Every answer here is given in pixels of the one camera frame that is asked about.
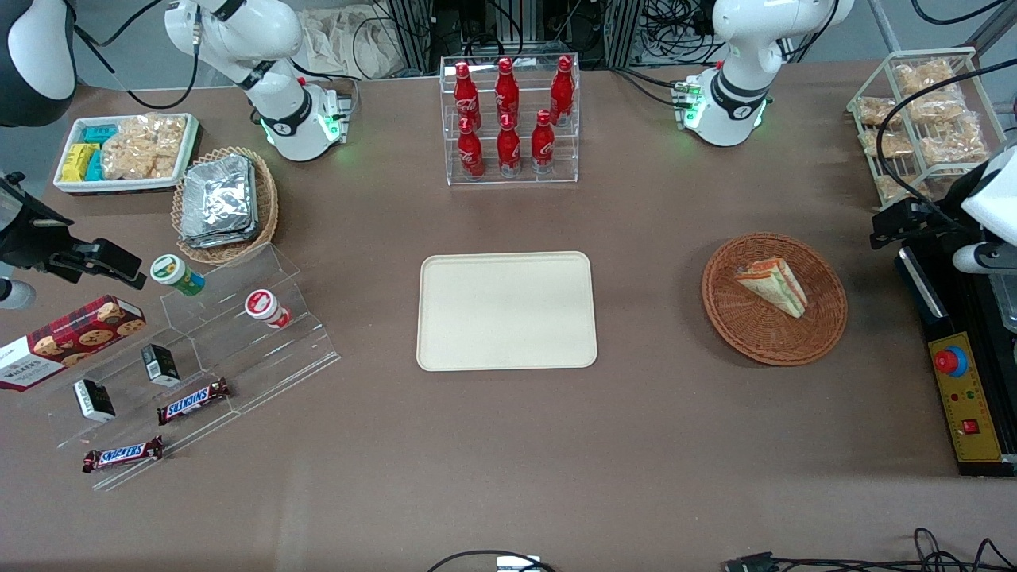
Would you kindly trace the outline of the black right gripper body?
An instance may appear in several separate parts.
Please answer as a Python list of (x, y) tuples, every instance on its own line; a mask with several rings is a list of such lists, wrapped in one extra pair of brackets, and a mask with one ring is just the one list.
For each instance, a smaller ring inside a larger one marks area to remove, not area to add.
[(23, 175), (1, 177), (1, 260), (21, 270), (36, 270), (72, 284), (81, 276), (108, 278), (142, 289), (146, 276), (141, 258), (115, 242), (74, 238), (74, 222), (33, 198), (21, 188)]

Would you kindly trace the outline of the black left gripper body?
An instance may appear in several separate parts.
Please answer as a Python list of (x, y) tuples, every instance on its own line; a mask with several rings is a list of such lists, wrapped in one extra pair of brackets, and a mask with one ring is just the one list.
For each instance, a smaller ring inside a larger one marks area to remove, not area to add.
[(872, 216), (869, 246), (871, 249), (883, 249), (894, 242), (940, 238), (944, 235), (974, 238), (974, 225), (963, 223), (957, 216), (952, 216), (940, 203), (904, 198)]

